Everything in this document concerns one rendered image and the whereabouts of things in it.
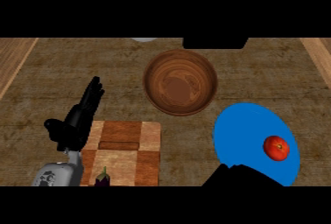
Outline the purple eggplant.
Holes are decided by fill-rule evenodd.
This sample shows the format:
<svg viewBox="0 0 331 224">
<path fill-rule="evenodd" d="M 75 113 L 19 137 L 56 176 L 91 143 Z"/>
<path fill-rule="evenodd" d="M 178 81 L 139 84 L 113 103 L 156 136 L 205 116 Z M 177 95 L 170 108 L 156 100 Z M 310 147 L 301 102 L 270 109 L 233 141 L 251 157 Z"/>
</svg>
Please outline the purple eggplant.
<svg viewBox="0 0 331 224">
<path fill-rule="evenodd" d="M 97 175 L 94 186 L 109 186 L 109 175 L 106 170 L 102 170 L 102 173 Z"/>
</svg>

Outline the brown wooden bowl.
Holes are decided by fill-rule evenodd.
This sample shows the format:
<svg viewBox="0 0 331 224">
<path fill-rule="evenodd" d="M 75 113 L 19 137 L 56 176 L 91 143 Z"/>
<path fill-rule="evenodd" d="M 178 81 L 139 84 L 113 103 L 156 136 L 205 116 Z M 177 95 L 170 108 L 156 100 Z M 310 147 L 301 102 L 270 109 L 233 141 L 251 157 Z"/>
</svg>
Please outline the brown wooden bowl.
<svg viewBox="0 0 331 224">
<path fill-rule="evenodd" d="M 196 52 L 168 50 L 146 65 L 144 94 L 153 107 L 171 116 L 190 116 L 206 108 L 217 83 L 212 64 Z"/>
</svg>

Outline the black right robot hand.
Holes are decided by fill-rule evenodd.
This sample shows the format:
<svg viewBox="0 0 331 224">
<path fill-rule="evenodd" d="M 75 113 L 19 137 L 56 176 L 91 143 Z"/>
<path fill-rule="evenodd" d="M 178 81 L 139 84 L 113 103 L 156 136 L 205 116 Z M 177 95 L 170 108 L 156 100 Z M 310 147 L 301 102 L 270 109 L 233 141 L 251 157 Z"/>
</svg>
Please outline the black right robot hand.
<svg viewBox="0 0 331 224">
<path fill-rule="evenodd" d="M 232 167 L 220 164 L 202 186 L 277 187 L 280 184 L 254 168 L 242 164 L 233 165 Z"/>
</svg>

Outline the blue plate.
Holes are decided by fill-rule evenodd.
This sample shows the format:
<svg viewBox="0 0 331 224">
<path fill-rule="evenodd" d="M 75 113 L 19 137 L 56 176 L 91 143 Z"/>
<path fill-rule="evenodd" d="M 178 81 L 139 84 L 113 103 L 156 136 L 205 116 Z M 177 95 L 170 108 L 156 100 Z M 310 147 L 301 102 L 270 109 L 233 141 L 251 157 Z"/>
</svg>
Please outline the blue plate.
<svg viewBox="0 0 331 224">
<path fill-rule="evenodd" d="M 280 137 L 289 146 L 283 161 L 273 161 L 264 154 L 264 139 L 270 136 Z M 238 102 L 226 107 L 214 121 L 211 139 L 220 163 L 229 168 L 245 165 L 282 186 L 295 182 L 300 171 L 295 136 L 269 108 L 251 102 Z"/>
</svg>

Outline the black appliance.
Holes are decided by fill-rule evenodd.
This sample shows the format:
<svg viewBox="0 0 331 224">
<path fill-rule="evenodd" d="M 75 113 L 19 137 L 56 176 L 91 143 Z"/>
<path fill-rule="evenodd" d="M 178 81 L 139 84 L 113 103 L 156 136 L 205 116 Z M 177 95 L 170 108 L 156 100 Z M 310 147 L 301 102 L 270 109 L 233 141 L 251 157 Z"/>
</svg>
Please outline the black appliance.
<svg viewBox="0 0 331 224">
<path fill-rule="evenodd" d="M 184 49 L 242 49 L 248 38 L 184 38 Z"/>
</svg>

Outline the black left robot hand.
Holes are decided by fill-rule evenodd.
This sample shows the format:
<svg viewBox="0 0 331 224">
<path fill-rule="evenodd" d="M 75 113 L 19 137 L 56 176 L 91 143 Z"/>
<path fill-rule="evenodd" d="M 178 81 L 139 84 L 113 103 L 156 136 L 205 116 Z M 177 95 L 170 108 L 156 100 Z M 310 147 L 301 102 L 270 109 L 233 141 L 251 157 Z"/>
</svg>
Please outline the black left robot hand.
<svg viewBox="0 0 331 224">
<path fill-rule="evenodd" d="M 57 151 L 81 151 L 84 148 L 103 93 L 99 77 L 94 76 L 87 84 L 79 103 L 71 108 L 65 120 L 44 121 L 48 138 L 56 142 Z"/>
</svg>

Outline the checkered wooden cutting board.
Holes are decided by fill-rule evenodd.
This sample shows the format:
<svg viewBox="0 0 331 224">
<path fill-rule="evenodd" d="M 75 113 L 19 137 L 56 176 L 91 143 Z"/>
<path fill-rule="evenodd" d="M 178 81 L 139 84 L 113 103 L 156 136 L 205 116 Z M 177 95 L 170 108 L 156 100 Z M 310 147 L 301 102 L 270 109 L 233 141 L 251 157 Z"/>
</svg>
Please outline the checkered wooden cutting board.
<svg viewBox="0 0 331 224">
<path fill-rule="evenodd" d="M 106 170 L 110 186 L 159 184 L 161 124 L 158 122 L 94 121 L 81 151 L 81 186 L 93 186 Z"/>
</svg>

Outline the red tomato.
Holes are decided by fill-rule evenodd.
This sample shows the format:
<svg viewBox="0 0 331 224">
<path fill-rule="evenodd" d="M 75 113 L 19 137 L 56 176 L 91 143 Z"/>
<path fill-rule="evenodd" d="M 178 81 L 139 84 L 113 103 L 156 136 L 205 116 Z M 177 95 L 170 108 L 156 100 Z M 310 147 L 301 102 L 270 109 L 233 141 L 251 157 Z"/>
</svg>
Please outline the red tomato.
<svg viewBox="0 0 331 224">
<path fill-rule="evenodd" d="M 289 146 L 279 136 L 269 136 L 263 141 L 263 152 L 273 161 L 283 161 L 289 155 Z"/>
</svg>

